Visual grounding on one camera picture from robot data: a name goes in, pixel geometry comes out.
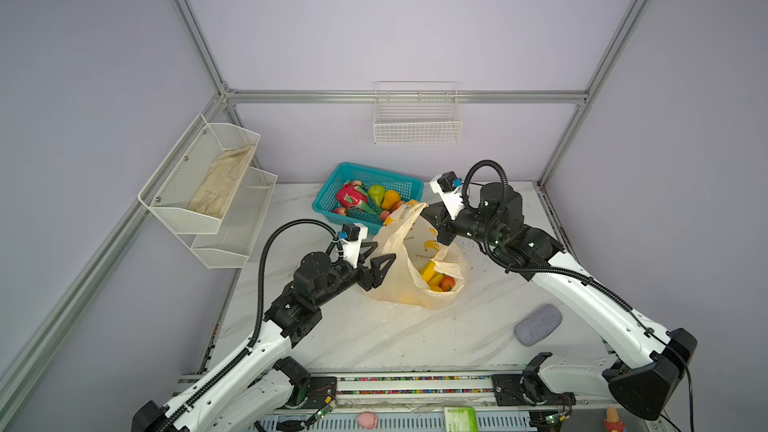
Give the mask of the beige plastic bag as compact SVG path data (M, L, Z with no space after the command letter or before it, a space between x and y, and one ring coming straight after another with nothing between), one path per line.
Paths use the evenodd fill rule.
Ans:
M442 245L436 233L421 216L427 206L411 200L393 212L374 237L378 243L372 256L394 253L396 261L381 286L366 295L374 300L437 310L450 305L467 285L470 264L461 249ZM445 276L451 276L456 286L450 292L434 292L422 280L421 272L430 260Z

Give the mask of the yellow banana bunch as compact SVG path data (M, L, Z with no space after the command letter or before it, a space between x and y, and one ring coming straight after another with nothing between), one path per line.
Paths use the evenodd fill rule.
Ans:
M445 279L445 275L437 270L436 262L434 260L430 260L427 266L422 270L421 278L431 291L443 291L442 283Z

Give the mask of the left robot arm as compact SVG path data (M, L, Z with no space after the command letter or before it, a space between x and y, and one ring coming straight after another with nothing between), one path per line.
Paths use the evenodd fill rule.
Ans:
M291 401L305 401L311 375L290 355L320 322L321 308L346 290L381 286L396 260L375 256L377 243L362 225L345 225L328 247L305 255L293 279L267 305L257 301L251 334L222 362L163 405L147 402L134 431L236 430Z

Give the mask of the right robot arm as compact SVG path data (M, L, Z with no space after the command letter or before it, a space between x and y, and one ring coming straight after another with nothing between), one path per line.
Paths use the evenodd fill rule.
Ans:
M646 421L659 419L681 381L697 347L683 328L669 330L637 311L589 274L566 248L542 229L525 224L522 198L504 174L480 189L472 206L468 180L446 172L430 182L438 195L422 216L449 245L457 237L474 241L507 273L548 291L569 307L607 343L611 359L566 364L550 352L537 354L520 380L525 401L545 402L555 394L613 399Z

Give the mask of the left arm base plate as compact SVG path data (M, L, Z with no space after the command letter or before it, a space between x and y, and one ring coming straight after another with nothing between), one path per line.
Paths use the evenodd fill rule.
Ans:
M311 376L295 391L292 399L293 407L316 410L326 404L327 399L333 399L338 389L338 379L335 376Z

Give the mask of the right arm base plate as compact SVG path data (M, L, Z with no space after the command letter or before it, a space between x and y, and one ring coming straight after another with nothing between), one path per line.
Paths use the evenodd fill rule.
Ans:
M494 374L491 376L491 382L497 406L561 405L569 408L575 402L573 393L553 392L534 375Z

